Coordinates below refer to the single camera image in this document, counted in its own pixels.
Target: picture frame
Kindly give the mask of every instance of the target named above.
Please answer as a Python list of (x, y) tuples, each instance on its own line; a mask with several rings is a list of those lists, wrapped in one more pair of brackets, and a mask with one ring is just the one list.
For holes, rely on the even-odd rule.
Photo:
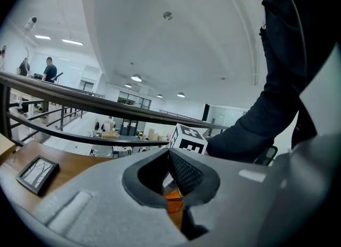
[(59, 170), (59, 164), (41, 155), (35, 157), (15, 178), (25, 188), (41, 196), (48, 181)]

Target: ceiling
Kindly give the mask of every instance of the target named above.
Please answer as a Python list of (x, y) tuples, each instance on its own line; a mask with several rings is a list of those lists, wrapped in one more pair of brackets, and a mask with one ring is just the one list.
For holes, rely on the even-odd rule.
[[(35, 44), (95, 60), (116, 86), (213, 104), (222, 102), (212, 93), (225, 91), (224, 104), (249, 106), (265, 83), (263, 13), (260, 0), (19, 0), (9, 18), (23, 29), (36, 16)], [(142, 83), (131, 80), (135, 73)]]
[(83, 0), (83, 6), (107, 82), (124, 87), (138, 73), (149, 95), (175, 98), (222, 78), (230, 87), (263, 85), (259, 1)]
[[(82, 0), (18, 0), (8, 18), (23, 30), (32, 16), (37, 17), (37, 23), (28, 36), (38, 47), (95, 57)], [(51, 40), (37, 39), (34, 35), (49, 36)], [(64, 43), (62, 39), (75, 40), (83, 46)]]

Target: black and white marker cube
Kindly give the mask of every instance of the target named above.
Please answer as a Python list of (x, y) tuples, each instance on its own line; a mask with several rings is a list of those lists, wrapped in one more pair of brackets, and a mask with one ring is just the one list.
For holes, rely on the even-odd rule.
[(207, 147), (207, 141), (197, 130), (181, 124), (176, 124), (175, 130), (169, 141), (169, 147), (178, 147), (204, 154)]

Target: black panel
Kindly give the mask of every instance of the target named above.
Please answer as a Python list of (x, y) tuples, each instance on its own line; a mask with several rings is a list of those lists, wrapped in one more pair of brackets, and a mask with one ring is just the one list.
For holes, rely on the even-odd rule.
[(205, 104), (204, 114), (202, 115), (202, 121), (207, 121), (208, 112), (209, 112), (209, 105)]
[(169, 172), (184, 195), (184, 207), (209, 202), (220, 186), (217, 172), (179, 149), (169, 149)]

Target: security camera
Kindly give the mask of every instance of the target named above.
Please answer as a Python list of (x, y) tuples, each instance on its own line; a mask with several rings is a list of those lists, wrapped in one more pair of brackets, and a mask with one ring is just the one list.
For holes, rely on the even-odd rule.
[(37, 22), (37, 17), (31, 17), (25, 25), (26, 32), (31, 32)]

